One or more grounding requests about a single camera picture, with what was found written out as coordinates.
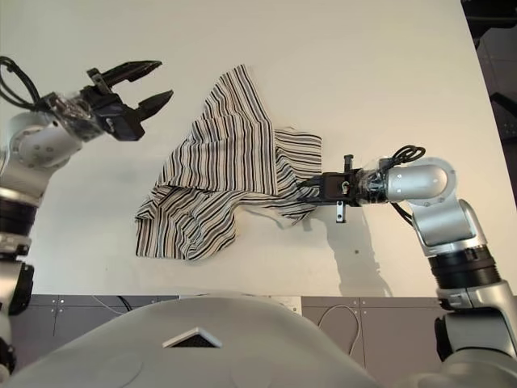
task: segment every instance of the striped cloth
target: striped cloth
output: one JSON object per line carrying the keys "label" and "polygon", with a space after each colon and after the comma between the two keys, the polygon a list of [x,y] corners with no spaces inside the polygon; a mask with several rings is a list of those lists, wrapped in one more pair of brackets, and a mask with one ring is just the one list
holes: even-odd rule
{"label": "striped cloth", "polygon": [[229,71],[138,210],[137,255],[209,257],[235,240],[239,205],[296,223],[314,209],[296,199],[315,194],[296,183],[321,173],[321,151],[318,136],[273,129],[246,67]]}

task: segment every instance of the cable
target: cable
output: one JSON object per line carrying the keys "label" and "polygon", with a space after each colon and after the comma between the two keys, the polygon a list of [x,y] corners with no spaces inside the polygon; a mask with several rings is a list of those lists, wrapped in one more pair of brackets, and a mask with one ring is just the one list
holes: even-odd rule
{"label": "cable", "polygon": [[[3,79],[2,67],[5,67],[8,72],[14,73],[21,83],[26,87],[29,95],[31,96],[32,102],[29,102],[20,97],[14,92]],[[29,111],[46,111],[50,112],[48,108],[45,108],[41,103],[40,93],[38,92],[34,82],[26,75],[23,70],[20,69],[16,63],[9,57],[0,56],[0,97],[5,99],[8,103],[15,105],[18,108],[27,109]]]}
{"label": "cable", "polygon": [[397,213],[401,215],[404,221],[413,226],[413,218],[411,217],[411,214],[407,213],[399,204],[396,204],[394,202],[390,202],[390,204],[393,206],[395,210],[397,210]]}
{"label": "cable", "polygon": [[129,304],[129,302],[127,301],[127,299],[125,297],[121,297],[120,295],[117,295],[117,297],[124,304],[124,306],[125,306],[127,311],[132,311],[132,307],[131,307],[131,305]]}
{"label": "cable", "polygon": [[114,310],[112,309],[110,306],[108,306],[106,303],[104,303],[103,301],[101,301],[100,299],[98,299],[95,295],[92,295],[91,296],[92,298],[94,298],[98,303],[100,303],[101,305],[103,305],[104,307],[106,307],[108,310],[114,312],[115,314],[117,315],[124,315],[125,313],[121,313],[117,310]]}
{"label": "cable", "polygon": [[[426,149],[423,147],[418,147],[416,145],[404,145],[395,154],[393,154],[391,160],[385,166],[383,166],[382,169],[384,172],[386,172],[390,168],[398,166],[399,164],[414,162],[415,160],[420,159],[425,153]],[[413,226],[413,217],[411,214],[407,213],[399,204],[393,202],[390,202],[390,204],[404,221]]]}
{"label": "cable", "polygon": [[334,305],[332,307],[329,307],[325,313],[323,313],[322,317],[320,318],[320,320],[318,321],[317,323],[317,326],[322,329],[322,324],[323,324],[323,319],[333,310],[336,310],[338,308],[345,308],[347,309],[348,311],[350,311],[350,313],[352,314],[352,316],[355,318],[355,321],[357,322],[357,332],[355,333],[355,338],[354,338],[354,342],[352,342],[352,345],[350,346],[350,351],[348,352],[348,356],[351,356],[352,353],[354,352],[354,348],[355,348],[355,345],[357,344],[357,340],[359,339],[359,335],[361,334],[361,323],[359,322],[359,318],[357,318],[357,315],[355,314],[355,312],[353,311],[353,309],[351,309],[349,306],[347,305]]}

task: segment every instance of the fabric fold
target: fabric fold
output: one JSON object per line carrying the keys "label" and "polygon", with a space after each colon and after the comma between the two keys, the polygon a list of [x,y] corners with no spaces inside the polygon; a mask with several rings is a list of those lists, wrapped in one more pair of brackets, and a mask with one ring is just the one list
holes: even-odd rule
{"label": "fabric fold", "polygon": [[209,257],[235,240],[239,205],[299,221],[315,189],[296,184],[321,173],[321,153],[320,137],[274,129],[244,65],[223,74],[137,211],[137,255]]}

